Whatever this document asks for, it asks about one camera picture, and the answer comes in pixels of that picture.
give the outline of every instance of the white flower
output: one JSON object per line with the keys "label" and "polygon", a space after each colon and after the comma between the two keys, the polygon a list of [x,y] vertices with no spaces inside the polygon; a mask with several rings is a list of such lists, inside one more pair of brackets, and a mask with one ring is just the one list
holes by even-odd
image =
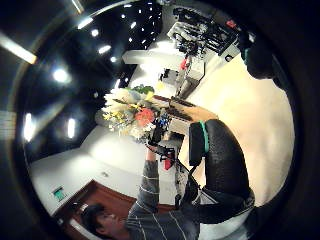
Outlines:
{"label": "white flower", "polygon": [[148,102],[148,101],[145,101],[145,100],[140,100],[138,103],[137,103],[138,106],[143,106],[143,107],[146,107],[146,108],[151,108],[151,102]]}
{"label": "white flower", "polygon": [[117,103],[115,101],[112,101],[113,103],[110,104],[109,102],[106,103],[106,105],[110,105],[104,108],[101,108],[101,110],[105,113],[109,113],[109,112],[120,112],[120,111],[125,111],[128,110],[130,108],[129,105],[127,104],[121,104],[121,103]]}
{"label": "white flower", "polygon": [[130,112],[130,111],[128,111],[128,110],[125,110],[123,113],[124,113],[124,115],[126,116],[126,119],[127,119],[128,121],[133,120],[134,114],[133,114],[132,112]]}
{"label": "white flower", "polygon": [[129,104],[135,104],[138,101],[140,101],[142,97],[141,97],[141,94],[136,91],[119,88],[119,89],[116,89],[114,93],[106,94],[104,96],[104,99],[107,101],[108,105],[111,105],[114,103],[113,99],[119,99]]}
{"label": "white flower", "polygon": [[144,134],[145,134],[145,132],[143,131],[143,129],[135,124],[132,126],[130,133],[129,133],[129,135],[131,135],[137,139],[143,137]]}
{"label": "white flower", "polygon": [[156,128],[156,126],[154,124],[149,123],[147,126],[145,126],[143,128],[143,130],[146,131],[146,132],[150,132],[152,129],[155,129],[155,128]]}
{"label": "white flower", "polygon": [[109,130],[110,130],[111,132],[114,132],[114,127],[113,127],[112,125],[109,125]]}

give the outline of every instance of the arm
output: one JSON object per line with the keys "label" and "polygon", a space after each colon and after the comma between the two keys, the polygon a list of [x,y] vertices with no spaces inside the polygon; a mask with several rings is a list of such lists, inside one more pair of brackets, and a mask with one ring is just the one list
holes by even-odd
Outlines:
{"label": "arm", "polygon": [[159,203],[159,173],[156,154],[147,149],[146,161],[142,174],[142,181],[136,202],[131,207],[130,215],[156,213]]}

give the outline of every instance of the floor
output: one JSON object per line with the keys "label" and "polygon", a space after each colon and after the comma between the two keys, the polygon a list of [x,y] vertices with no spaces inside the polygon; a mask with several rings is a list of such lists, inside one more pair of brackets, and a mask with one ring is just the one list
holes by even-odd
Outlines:
{"label": "floor", "polygon": [[[238,139],[245,155],[256,206],[270,201],[286,179],[294,144],[294,129],[286,94],[272,80],[256,80],[240,55],[221,66],[217,57],[206,64],[206,74],[188,101],[218,114]],[[188,138],[180,160],[188,162]],[[202,164],[195,173],[205,184]]]}

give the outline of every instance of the wooden furniture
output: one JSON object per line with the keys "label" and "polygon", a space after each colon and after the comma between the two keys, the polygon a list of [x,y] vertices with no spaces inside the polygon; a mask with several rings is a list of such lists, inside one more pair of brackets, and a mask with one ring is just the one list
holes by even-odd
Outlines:
{"label": "wooden furniture", "polygon": [[[70,224],[71,221],[76,221],[80,226],[81,213],[85,205],[94,203],[101,203],[110,214],[113,213],[119,218],[125,219],[129,210],[136,198],[132,198],[116,192],[104,185],[91,180],[83,188],[81,188],[74,196],[72,196],[65,204],[63,204],[54,214],[53,217],[63,229],[63,231],[72,239],[87,240],[85,234],[81,231],[86,231],[84,228],[75,228]],[[174,206],[159,204],[158,209],[160,213],[174,210]]]}

